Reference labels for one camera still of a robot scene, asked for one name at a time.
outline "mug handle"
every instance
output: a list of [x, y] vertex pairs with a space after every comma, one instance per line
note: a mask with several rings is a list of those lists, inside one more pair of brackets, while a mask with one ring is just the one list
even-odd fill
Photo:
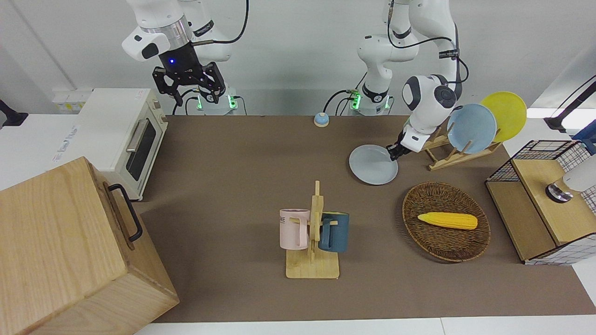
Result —
[[306, 222], [305, 218], [298, 219], [300, 220], [300, 235], [298, 235], [298, 247], [304, 248], [308, 244], [308, 238], [304, 241], [304, 243], [302, 243], [302, 236], [308, 234], [308, 232], [306, 231], [306, 226], [308, 225], [308, 223]]
[[323, 219], [323, 233], [321, 234], [321, 244], [323, 247], [331, 248], [331, 218]]

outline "plate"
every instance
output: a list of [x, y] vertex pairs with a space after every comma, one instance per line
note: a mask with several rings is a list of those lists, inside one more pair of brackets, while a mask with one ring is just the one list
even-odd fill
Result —
[[387, 149], [374, 144], [352, 151], [350, 169], [358, 179], [371, 185], [386, 184], [398, 175], [398, 163], [391, 160]]
[[480, 104], [490, 109], [495, 116], [496, 126], [500, 129], [495, 142], [512, 139], [526, 124], [526, 103], [515, 93], [496, 92], [484, 98]]
[[495, 116], [483, 105], [467, 104], [456, 108], [447, 122], [447, 129], [453, 123], [453, 128], [447, 134], [449, 142], [457, 150], [463, 151], [468, 142], [472, 141], [466, 154], [481, 152], [495, 139]]

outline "mug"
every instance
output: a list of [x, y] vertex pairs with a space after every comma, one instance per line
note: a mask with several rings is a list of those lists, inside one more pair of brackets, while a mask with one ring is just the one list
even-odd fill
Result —
[[323, 212], [321, 221], [319, 249], [328, 252], [345, 252], [350, 215], [341, 212]]
[[280, 210], [280, 247], [286, 250], [308, 248], [308, 220], [311, 211], [307, 209]]

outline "dark blue mug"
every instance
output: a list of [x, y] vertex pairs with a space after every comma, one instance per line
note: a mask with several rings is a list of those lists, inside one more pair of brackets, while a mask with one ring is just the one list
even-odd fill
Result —
[[319, 249], [328, 252], [345, 252], [350, 215], [342, 212], [323, 212], [321, 222]]

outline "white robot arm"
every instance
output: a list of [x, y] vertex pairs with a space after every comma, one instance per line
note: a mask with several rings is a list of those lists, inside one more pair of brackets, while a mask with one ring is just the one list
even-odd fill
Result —
[[402, 97], [412, 116], [398, 141], [387, 147], [395, 160], [410, 151], [419, 152], [449, 116], [461, 95], [458, 34], [449, 0], [390, 1], [385, 13], [393, 36], [389, 33], [388, 36], [366, 36], [358, 50], [368, 67], [361, 94], [359, 111], [362, 114], [376, 115], [385, 104], [392, 73], [383, 63], [412, 60], [418, 54], [418, 44], [428, 41], [418, 42], [412, 29], [434, 41], [439, 49], [440, 74], [413, 76], [403, 87]]
[[[122, 42], [122, 48], [138, 61], [159, 56], [163, 67], [154, 69], [153, 79], [160, 93], [171, 95], [181, 106], [178, 86], [198, 85], [207, 101], [218, 103], [226, 86], [215, 61], [229, 59], [230, 41], [214, 41], [224, 36], [213, 27], [201, 1], [126, 1], [135, 12], [138, 27]], [[205, 66], [199, 61], [196, 45], [202, 45], [201, 58], [210, 61]], [[165, 77], [172, 80], [171, 85]]]

